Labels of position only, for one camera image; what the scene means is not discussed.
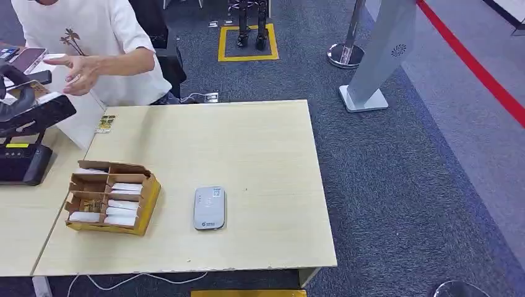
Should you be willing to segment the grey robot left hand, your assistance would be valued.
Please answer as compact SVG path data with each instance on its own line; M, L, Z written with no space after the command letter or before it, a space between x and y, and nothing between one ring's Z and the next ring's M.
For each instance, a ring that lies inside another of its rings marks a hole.
M15 85L23 85L30 82L30 79L18 68L10 64L1 64L1 99L5 99L7 95L4 77L7 77ZM1 103L1 122L10 121L13 117L30 109L35 101L35 91L31 87L22 87L20 92L21 98L7 105Z

